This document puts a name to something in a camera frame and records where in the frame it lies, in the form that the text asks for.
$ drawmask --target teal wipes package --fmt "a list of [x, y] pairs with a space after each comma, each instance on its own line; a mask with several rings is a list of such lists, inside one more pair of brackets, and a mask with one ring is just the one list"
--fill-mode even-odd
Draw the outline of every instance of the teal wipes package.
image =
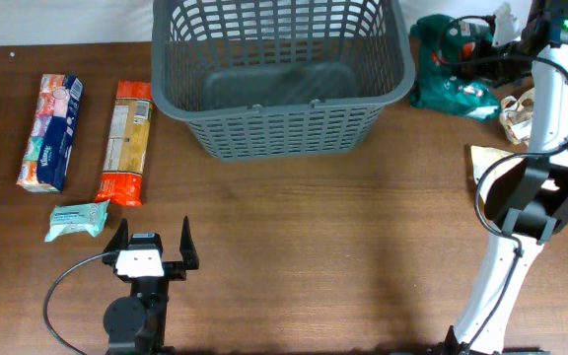
[[54, 208], [49, 217], [49, 233], [45, 241], [51, 242], [59, 236], [84, 231], [93, 237], [97, 236], [105, 228], [107, 206], [108, 201]]

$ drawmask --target kleenex box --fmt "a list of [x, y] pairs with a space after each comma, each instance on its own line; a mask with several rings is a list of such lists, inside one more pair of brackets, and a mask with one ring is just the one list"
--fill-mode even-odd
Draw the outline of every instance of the kleenex box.
[[75, 76], [42, 76], [35, 124], [17, 185], [31, 192], [62, 191], [82, 93], [83, 84]]

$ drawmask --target laundry basket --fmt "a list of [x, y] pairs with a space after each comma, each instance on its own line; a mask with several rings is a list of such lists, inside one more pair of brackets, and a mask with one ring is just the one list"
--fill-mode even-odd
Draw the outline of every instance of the laundry basket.
[[214, 157], [346, 152], [415, 69], [397, 0], [155, 0], [153, 99]]

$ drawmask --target pasta package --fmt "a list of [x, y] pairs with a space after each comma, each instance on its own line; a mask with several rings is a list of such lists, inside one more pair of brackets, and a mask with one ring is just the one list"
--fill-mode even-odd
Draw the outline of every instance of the pasta package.
[[142, 175], [152, 111], [150, 83], [119, 82], [96, 202], [142, 205]]

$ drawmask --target black cable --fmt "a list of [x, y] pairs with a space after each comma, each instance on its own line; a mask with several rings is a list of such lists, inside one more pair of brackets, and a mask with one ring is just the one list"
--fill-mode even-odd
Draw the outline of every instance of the black cable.
[[[529, 55], [521, 55], [521, 54], [501, 54], [501, 55], [494, 55], [494, 56], [487, 57], [487, 58], [479, 58], [479, 59], [473, 59], [473, 60], [466, 61], [466, 62], [457, 62], [457, 63], [449, 63], [448, 61], [442, 59], [442, 52], [440, 51], [440, 47], [441, 47], [442, 40], [446, 36], [447, 30], [452, 25], [456, 24], [457, 22], [462, 21], [462, 20], [467, 20], [467, 19], [482, 20], [482, 21], [487, 22], [489, 25], [494, 20], [494, 18], [492, 16], [462, 16], [462, 17], [459, 17], [459, 18], [456, 18], [456, 19], [450, 21], [444, 27], [444, 29], [442, 30], [442, 32], [438, 36], [438, 40], [437, 40], [437, 44], [436, 44], [436, 48], [435, 48], [436, 49], [435, 54], [437, 55], [438, 62], [441, 65], [449, 66], [449, 67], [463, 67], [463, 66], [468, 66], [468, 65], [479, 65], [479, 64], [486, 64], [486, 63], [491, 63], [491, 62], [498, 62], [498, 61], [501, 61], [501, 60], [527, 61], [529, 63], [534, 63], [535, 61], [537, 61], [539, 63], [549, 65], [552, 68], [556, 69], [566, 79], [565, 84], [568, 86], [568, 71], [563, 66], [561, 66], [560, 64], [555, 63], [555, 62], [548, 60], [548, 59], [544, 59], [544, 58], [533, 57], [533, 56], [529, 56]], [[501, 238], [512, 240], [512, 241], [516, 242], [516, 244], [518, 246], [515, 249], [515, 257], [514, 257], [514, 260], [512, 261], [512, 266], [510, 267], [510, 270], [508, 271], [508, 275], [505, 279], [505, 283], [503, 285], [503, 288], [501, 289], [501, 294], [499, 295], [497, 302], [494, 304], [492, 311], [488, 314], [485, 321], [481, 324], [481, 327], [477, 330], [475, 335], [472, 337], [472, 339], [468, 343], [468, 349], [470, 349], [470, 347], [472, 346], [474, 341], [479, 337], [479, 334], [481, 334], [483, 329], [485, 329], [485, 327], [488, 325], [488, 322], [492, 319], [492, 317], [496, 314], [497, 310], [499, 309], [499, 306], [501, 305], [501, 302], [503, 301], [503, 298], [505, 297], [505, 294], [508, 291], [508, 286], [510, 285], [510, 282], [511, 282], [512, 276], [514, 275], [514, 272], [516, 270], [517, 264], [519, 263], [519, 259], [521, 257], [523, 257], [523, 243], [521, 242], [521, 240], [517, 237], [514, 237], [512, 235], [512, 233], [507, 234], [503, 231], [496, 230], [494, 227], [492, 227], [488, 223], [485, 216], [483, 215], [483, 212], [481, 211], [479, 195], [480, 195], [481, 188], [483, 188], [483, 184], [485, 182], [485, 179], [501, 164], [503, 164], [507, 161], [510, 161], [512, 159], [517, 159], [517, 158], [535, 158], [535, 159], [537, 159], [537, 158], [549, 158], [551, 156], [560, 154], [560, 153], [562, 153], [566, 150], [568, 150], [568, 137], [567, 137], [567, 140], [564, 143], [562, 143], [560, 146], [558, 146], [558, 148], [556, 148], [552, 151], [543, 152], [543, 153], [517, 153], [517, 154], [510, 155], [510, 156], [502, 158], [502, 159], [496, 161], [494, 164], [492, 164], [483, 173], [483, 175], [481, 176], [481, 179], [477, 183], [477, 189], [476, 189], [476, 192], [474, 194], [474, 211], [477, 215], [477, 218], [479, 219], [479, 222], [491, 234], [498, 236], [498, 237], [501, 237]]]
[[117, 251], [103, 252], [101, 254], [86, 258], [86, 259], [80, 261], [79, 263], [75, 264], [69, 270], [63, 272], [63, 274], [60, 275], [60, 277], [58, 277], [56, 279], [56, 281], [54, 281], [54, 283], [49, 288], [49, 291], [47, 291], [47, 295], [45, 295], [45, 300], [43, 301], [43, 321], [45, 322], [45, 326], [47, 326], [47, 330], [49, 330], [49, 332], [56, 338], [56, 340], [58, 340], [58, 342], [61, 345], [63, 345], [64, 347], [66, 347], [67, 349], [71, 350], [72, 352], [74, 352], [78, 355], [86, 355], [86, 354], [84, 352], [82, 352], [80, 349], [73, 346], [72, 344], [65, 341], [65, 339], [63, 339], [60, 335], [58, 335], [58, 332], [56, 332], [54, 327], [51, 325], [51, 322], [49, 321], [49, 316], [47, 315], [47, 305], [49, 304], [49, 299], [51, 298], [52, 293], [54, 293], [56, 286], [58, 286], [58, 284], [60, 284], [60, 282], [65, 277], [67, 277], [70, 273], [72, 273], [74, 270], [76, 270], [77, 268], [79, 268], [80, 266], [82, 266], [82, 265], [84, 265], [88, 262], [94, 261], [96, 259], [99, 259], [99, 258], [107, 256], [107, 255], [112, 255], [112, 254], [117, 254]]

